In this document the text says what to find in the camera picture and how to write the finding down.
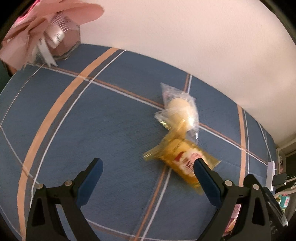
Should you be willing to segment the teal toy box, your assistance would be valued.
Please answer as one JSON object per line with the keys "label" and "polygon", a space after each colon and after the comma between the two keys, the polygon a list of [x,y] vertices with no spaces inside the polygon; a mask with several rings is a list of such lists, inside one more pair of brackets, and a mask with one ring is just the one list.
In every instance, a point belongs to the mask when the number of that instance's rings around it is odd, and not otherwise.
{"label": "teal toy box", "polygon": [[280,194],[276,197],[278,204],[280,205],[281,209],[286,209],[290,202],[290,196],[287,194]]}

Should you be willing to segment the white round bun packet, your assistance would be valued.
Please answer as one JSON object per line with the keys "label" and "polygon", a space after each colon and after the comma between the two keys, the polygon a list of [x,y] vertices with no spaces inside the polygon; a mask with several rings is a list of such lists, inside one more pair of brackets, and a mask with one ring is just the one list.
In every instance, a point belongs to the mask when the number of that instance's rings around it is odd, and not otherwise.
{"label": "white round bun packet", "polygon": [[181,127],[186,137],[198,142],[199,114],[195,98],[189,93],[161,83],[164,109],[154,114],[156,120],[166,129]]}

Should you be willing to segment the yellow soft bread packet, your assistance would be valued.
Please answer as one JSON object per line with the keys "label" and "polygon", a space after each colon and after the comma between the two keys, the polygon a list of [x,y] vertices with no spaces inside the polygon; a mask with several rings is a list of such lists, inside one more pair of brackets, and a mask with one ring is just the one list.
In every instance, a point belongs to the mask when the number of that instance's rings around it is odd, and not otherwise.
{"label": "yellow soft bread packet", "polygon": [[219,160],[186,139],[184,131],[177,129],[170,130],[157,146],[144,153],[145,160],[163,161],[201,194],[202,187],[194,174],[194,161],[198,158],[202,158],[211,170],[220,163]]}

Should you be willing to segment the black power adapter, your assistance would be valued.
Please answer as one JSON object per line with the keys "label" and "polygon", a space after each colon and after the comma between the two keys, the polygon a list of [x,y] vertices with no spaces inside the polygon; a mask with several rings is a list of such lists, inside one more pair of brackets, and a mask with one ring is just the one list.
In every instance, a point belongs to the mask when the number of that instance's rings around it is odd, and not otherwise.
{"label": "black power adapter", "polygon": [[287,179],[286,173],[280,173],[273,176],[273,186],[285,185]]}

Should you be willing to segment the white power strip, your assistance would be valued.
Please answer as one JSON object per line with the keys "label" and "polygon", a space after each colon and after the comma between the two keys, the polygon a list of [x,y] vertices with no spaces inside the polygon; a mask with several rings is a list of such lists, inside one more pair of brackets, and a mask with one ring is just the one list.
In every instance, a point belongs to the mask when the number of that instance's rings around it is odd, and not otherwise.
{"label": "white power strip", "polygon": [[275,175],[275,162],[270,161],[267,164],[267,176],[266,176],[266,184],[265,186],[270,190],[273,191],[273,177]]}

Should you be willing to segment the blue plaid tablecloth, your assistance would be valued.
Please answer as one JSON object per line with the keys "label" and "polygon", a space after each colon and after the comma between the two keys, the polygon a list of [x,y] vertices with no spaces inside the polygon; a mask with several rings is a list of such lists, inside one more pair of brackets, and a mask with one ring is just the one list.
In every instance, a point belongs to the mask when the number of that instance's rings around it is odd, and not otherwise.
{"label": "blue plaid tablecloth", "polygon": [[253,174],[264,185],[276,160],[270,134],[227,96],[171,65],[115,51],[66,99],[31,163],[25,158],[62,93],[107,47],[81,45],[58,67],[27,66],[1,92],[1,215],[17,240],[37,184],[60,186],[94,158],[104,170],[82,212],[101,240],[196,240],[215,208],[175,172],[143,154],[167,130],[161,84],[196,99],[198,145],[218,159],[215,170],[240,184]]}

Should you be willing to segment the pink flower bouquet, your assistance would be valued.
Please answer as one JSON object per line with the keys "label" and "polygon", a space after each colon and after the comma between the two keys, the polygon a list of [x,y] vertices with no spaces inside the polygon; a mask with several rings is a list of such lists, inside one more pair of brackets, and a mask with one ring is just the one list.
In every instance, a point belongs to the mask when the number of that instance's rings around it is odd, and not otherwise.
{"label": "pink flower bouquet", "polygon": [[1,60],[16,70],[38,56],[47,65],[56,66],[55,57],[80,42],[80,25],[103,13],[102,6],[83,1],[35,1],[2,40]]}

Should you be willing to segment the pink swiss roll packet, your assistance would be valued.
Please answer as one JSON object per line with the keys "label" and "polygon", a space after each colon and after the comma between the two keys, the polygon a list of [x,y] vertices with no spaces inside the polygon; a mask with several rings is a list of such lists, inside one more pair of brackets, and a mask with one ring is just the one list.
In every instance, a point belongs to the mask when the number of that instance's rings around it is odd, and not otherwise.
{"label": "pink swiss roll packet", "polygon": [[232,232],[232,230],[234,229],[234,226],[236,224],[236,220],[238,218],[240,209],[241,209],[241,204],[236,204],[234,206],[233,212],[232,212],[230,220],[229,220],[229,222],[228,222],[228,224],[227,224],[227,226],[226,226],[226,228],[224,230],[223,236],[229,235]]}

